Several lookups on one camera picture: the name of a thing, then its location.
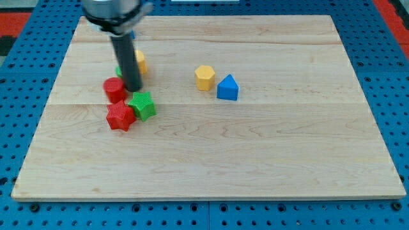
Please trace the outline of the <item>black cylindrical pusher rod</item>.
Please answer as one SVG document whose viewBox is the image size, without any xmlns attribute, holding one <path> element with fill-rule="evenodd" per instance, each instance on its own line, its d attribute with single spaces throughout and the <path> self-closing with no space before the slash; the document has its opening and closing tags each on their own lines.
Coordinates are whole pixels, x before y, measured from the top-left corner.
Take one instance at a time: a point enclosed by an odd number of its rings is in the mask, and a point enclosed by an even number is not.
<svg viewBox="0 0 409 230">
<path fill-rule="evenodd" d="M 122 73 L 125 88 L 130 92 L 142 89 L 143 82 L 137 64 L 133 39 L 130 33 L 111 37 L 112 46 Z"/>
</svg>

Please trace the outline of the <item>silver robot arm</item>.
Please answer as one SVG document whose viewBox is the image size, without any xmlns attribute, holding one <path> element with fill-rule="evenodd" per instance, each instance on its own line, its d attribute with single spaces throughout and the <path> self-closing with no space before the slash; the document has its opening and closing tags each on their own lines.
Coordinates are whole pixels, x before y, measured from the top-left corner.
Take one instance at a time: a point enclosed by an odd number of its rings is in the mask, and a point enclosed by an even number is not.
<svg viewBox="0 0 409 230">
<path fill-rule="evenodd" d="M 153 10 L 153 3 L 140 0 L 82 0 L 81 3 L 88 22 L 110 36 L 126 90 L 142 89 L 132 31 Z"/>
</svg>

